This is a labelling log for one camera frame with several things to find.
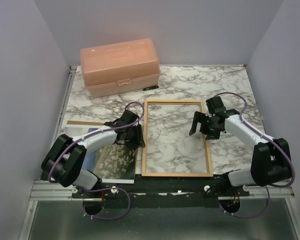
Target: black marker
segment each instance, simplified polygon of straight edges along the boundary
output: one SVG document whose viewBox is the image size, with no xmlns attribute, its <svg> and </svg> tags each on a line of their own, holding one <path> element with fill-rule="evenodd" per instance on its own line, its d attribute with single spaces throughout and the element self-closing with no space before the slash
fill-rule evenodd
<svg viewBox="0 0 300 240">
<path fill-rule="evenodd" d="M 143 91 L 147 91 L 147 90 L 151 90 L 151 89 L 158 89 L 158 88 L 159 88 L 158 85 L 156 85 L 156 86 L 150 86 L 150 87 L 144 88 Z"/>
</svg>

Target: box lid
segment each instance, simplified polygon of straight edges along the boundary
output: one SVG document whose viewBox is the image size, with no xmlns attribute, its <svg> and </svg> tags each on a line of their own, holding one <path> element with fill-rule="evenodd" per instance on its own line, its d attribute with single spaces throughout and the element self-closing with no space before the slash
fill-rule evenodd
<svg viewBox="0 0 300 240">
<path fill-rule="evenodd" d="M 150 38 L 80 51 L 86 86 L 125 81 L 160 72 L 159 58 Z"/>
</svg>

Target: photo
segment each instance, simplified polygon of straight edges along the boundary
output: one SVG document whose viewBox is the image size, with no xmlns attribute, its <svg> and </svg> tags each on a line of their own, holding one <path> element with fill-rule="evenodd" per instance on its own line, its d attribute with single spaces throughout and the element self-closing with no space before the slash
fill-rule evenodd
<svg viewBox="0 0 300 240">
<path fill-rule="evenodd" d="M 95 122 L 71 122 L 65 126 L 64 133 L 69 137 L 81 136 L 97 130 L 102 125 Z M 107 145 L 86 155 L 81 169 L 93 172 L 104 183 L 133 184 L 137 151 L 138 149 L 130 149 L 125 145 Z"/>
</svg>

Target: wooden strip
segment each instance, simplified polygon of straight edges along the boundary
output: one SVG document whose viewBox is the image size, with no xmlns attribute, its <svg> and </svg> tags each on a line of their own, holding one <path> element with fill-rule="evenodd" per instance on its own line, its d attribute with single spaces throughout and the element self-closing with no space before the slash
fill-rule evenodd
<svg viewBox="0 0 300 240">
<path fill-rule="evenodd" d="M 72 120 L 67 121 L 66 124 L 71 124 L 71 125 L 96 125 L 96 126 L 103 126 L 103 125 L 104 125 L 104 124 L 101 123 L 101 122 L 72 121 Z"/>
<path fill-rule="evenodd" d="M 203 147 L 205 150 L 207 173 L 157 173 L 147 172 L 147 144 L 148 144 L 148 104 L 181 104 L 181 105 L 199 105 L 200 111 L 205 112 L 203 100 L 174 100 L 174 99 L 146 99 L 144 101 L 144 117 L 143 117 L 143 137 L 145 147 L 142 150 L 142 176 L 146 177 L 213 177 L 213 165 L 210 153 L 210 144 L 203 135 Z"/>
</svg>

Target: gray wall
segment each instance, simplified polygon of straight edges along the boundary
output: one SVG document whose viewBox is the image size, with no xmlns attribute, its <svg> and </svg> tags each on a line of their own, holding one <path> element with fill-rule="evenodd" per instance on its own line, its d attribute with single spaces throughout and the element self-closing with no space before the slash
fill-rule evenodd
<svg viewBox="0 0 300 240">
<path fill-rule="evenodd" d="M 282 0 L 35 0 L 69 65 L 80 49 L 152 38 L 162 64 L 246 64 Z"/>
<path fill-rule="evenodd" d="M 289 142 L 300 213 L 300 0 L 285 0 L 247 67 L 267 133 Z"/>
<path fill-rule="evenodd" d="M 0 0 L 0 240 L 18 239 L 69 68 L 33 0 Z"/>
</svg>

